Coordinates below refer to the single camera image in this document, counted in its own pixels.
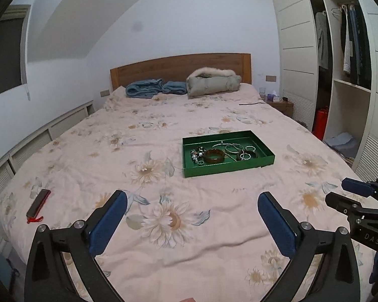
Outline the small twisted silver bangle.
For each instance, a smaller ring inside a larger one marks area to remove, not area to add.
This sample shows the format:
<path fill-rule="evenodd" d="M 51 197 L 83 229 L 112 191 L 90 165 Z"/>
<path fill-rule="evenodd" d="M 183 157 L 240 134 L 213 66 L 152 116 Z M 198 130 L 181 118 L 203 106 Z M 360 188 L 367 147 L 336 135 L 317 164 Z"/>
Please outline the small twisted silver bangle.
<path fill-rule="evenodd" d="M 248 145 L 245 147 L 245 150 L 246 151 L 252 151 L 252 152 L 255 152 L 256 151 L 256 147 L 255 146 L 252 146 L 252 145 Z"/>

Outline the dark translucent bangle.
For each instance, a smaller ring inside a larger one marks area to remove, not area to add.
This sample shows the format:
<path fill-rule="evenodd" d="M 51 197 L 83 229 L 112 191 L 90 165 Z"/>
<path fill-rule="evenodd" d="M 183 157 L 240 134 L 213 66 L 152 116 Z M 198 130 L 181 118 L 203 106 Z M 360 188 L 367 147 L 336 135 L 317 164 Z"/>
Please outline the dark translucent bangle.
<path fill-rule="evenodd" d="M 254 151 L 240 151 L 236 156 L 237 161 L 248 161 L 257 158 L 258 155 Z"/>

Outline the silver clasp bangle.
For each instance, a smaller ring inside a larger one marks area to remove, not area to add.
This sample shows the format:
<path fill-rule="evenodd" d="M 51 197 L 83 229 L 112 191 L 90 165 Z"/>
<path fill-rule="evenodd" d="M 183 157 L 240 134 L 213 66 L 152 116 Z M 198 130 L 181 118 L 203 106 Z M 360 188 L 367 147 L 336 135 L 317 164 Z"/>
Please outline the silver clasp bangle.
<path fill-rule="evenodd" d="M 243 150 L 242 145 L 236 143 L 227 143 L 225 145 L 225 152 L 227 154 L 238 154 Z"/>

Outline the amber resin bangle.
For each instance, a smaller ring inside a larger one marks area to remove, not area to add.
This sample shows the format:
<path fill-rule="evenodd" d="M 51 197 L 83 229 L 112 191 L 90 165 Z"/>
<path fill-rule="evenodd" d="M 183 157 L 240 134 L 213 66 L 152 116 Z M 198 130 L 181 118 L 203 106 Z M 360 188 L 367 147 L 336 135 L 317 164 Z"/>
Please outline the amber resin bangle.
<path fill-rule="evenodd" d="M 203 160 L 206 164 L 219 164 L 225 160 L 225 153 L 220 149 L 208 149 L 203 153 Z"/>

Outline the silver wristwatch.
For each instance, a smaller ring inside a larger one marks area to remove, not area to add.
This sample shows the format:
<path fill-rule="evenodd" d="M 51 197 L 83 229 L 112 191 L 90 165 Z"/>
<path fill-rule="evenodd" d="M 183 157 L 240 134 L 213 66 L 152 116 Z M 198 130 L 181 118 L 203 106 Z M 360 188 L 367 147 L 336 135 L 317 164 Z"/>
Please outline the silver wristwatch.
<path fill-rule="evenodd" d="M 192 151 L 191 152 L 191 159 L 195 164 L 202 162 L 203 161 L 203 152 Z"/>

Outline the folded blue clothes pile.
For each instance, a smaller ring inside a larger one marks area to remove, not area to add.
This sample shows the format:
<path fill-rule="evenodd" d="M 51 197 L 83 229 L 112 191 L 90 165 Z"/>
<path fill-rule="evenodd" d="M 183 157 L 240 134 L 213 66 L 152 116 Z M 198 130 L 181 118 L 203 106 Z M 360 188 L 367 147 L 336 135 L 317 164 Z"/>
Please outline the folded blue clothes pile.
<path fill-rule="evenodd" d="M 355 158 L 359 149 L 359 141 L 348 132 L 324 139 L 324 143 L 346 158 Z"/>

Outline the black red case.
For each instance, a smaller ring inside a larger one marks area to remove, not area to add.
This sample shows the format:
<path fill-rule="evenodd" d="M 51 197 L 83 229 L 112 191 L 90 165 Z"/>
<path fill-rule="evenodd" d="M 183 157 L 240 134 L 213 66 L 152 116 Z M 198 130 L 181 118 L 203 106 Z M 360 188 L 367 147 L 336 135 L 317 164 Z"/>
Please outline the black red case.
<path fill-rule="evenodd" d="M 48 199 L 50 194 L 51 191 L 47 189 L 42 189 L 40 193 L 38 193 L 32 205 L 26 212 L 26 221 L 28 224 L 41 222 L 43 220 L 43 216 L 39 213 L 43 208 L 43 205 L 46 203 L 46 200 Z"/>

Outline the white radiator cover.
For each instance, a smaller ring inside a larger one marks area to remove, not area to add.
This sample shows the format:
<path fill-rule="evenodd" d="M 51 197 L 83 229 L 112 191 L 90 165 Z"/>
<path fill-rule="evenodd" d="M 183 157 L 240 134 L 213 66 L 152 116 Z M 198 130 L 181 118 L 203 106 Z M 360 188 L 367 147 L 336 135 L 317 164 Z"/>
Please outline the white radiator cover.
<path fill-rule="evenodd" d="M 0 159 L 0 193 L 30 156 L 94 112 L 93 102 L 82 104 L 50 121 L 10 149 Z M 7 242 L 0 223 L 0 253 L 6 248 Z"/>

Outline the hanging clothes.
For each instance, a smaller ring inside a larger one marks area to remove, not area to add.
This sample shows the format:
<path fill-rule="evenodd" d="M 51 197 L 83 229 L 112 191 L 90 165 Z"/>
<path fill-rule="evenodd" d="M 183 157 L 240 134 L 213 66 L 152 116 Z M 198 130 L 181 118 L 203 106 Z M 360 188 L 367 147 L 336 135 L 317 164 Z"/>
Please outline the hanging clothes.
<path fill-rule="evenodd" d="M 371 56 L 367 25 L 357 0 L 322 0 L 316 25 L 327 27 L 328 67 L 333 81 L 371 89 Z"/>

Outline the floral pink bedspread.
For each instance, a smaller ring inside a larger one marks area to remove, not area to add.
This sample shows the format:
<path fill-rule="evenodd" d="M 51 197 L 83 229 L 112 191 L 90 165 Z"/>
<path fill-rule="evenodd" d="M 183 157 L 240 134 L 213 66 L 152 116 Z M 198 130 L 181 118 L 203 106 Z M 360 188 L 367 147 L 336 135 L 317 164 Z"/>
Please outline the floral pink bedspread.
<path fill-rule="evenodd" d="M 187 178 L 183 140 L 248 131 L 271 150 L 269 166 Z M 257 210 L 269 191 L 318 230 L 347 226 L 326 206 L 355 177 L 341 157 L 242 85 L 233 93 L 129 98 L 117 89 L 103 108 L 32 154 L 0 195 L 0 220 L 27 261 L 37 225 L 27 210 L 50 191 L 40 215 L 68 228 L 116 190 L 126 214 L 96 261 L 126 301 L 259 301 L 288 264 Z"/>

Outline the white wardrobe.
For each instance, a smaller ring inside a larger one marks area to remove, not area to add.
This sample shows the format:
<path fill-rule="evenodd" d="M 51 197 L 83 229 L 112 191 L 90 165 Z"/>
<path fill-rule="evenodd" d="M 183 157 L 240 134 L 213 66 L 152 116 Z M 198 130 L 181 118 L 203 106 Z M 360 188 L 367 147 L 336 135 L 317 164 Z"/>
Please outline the white wardrobe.
<path fill-rule="evenodd" d="M 378 179 L 378 5 L 273 0 L 280 93 L 361 179 Z"/>

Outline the green rectangular tray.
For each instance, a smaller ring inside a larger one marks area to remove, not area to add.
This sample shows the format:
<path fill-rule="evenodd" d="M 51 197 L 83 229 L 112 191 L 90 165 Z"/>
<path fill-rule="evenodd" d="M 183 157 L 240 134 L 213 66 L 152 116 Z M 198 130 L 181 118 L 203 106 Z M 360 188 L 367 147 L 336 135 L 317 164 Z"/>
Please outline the green rectangular tray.
<path fill-rule="evenodd" d="M 252 145 L 256 147 L 257 159 L 237 161 L 237 154 L 227 154 L 227 143 L 240 144 L 243 147 Z M 225 153 L 225 160 L 219 164 L 206 164 L 204 160 L 195 164 L 191 159 L 191 152 L 205 152 L 208 149 L 220 149 Z M 185 177 L 199 177 L 215 175 L 224 172 L 233 172 L 251 168 L 260 168 L 273 165 L 275 154 L 252 131 L 229 132 L 225 134 L 211 134 L 205 136 L 193 136 L 182 139 L 183 174 Z"/>

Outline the grey fur-trimmed coat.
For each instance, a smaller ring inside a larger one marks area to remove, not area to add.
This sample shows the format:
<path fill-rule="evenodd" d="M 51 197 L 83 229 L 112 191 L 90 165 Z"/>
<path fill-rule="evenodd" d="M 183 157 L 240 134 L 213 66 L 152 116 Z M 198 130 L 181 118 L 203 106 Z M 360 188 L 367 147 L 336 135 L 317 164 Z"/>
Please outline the grey fur-trimmed coat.
<path fill-rule="evenodd" d="M 186 79 L 189 98 L 238 91 L 242 77 L 231 69 L 203 67 L 196 69 Z"/>

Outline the blue folded blanket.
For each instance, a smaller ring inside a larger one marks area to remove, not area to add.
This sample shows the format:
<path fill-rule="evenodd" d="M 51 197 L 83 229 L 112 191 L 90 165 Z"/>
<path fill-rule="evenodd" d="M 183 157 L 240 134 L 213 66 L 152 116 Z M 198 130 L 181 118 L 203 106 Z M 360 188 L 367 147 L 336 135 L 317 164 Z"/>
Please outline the blue folded blanket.
<path fill-rule="evenodd" d="M 130 83 L 125 88 L 125 94 L 131 98 L 148 98 L 159 93 L 185 95 L 186 83 L 181 81 L 166 81 L 163 79 L 147 79 Z"/>

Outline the wooden headboard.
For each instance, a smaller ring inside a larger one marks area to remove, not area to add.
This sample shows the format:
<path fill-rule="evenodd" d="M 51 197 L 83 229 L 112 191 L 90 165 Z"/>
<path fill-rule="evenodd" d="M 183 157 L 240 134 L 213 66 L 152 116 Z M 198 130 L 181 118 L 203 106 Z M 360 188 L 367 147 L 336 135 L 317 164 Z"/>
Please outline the wooden headboard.
<path fill-rule="evenodd" d="M 243 83 L 252 83 L 249 53 L 200 53 L 141 61 L 111 69 L 110 79 L 113 89 L 147 79 L 183 82 L 202 67 L 231 69 L 242 77 Z"/>

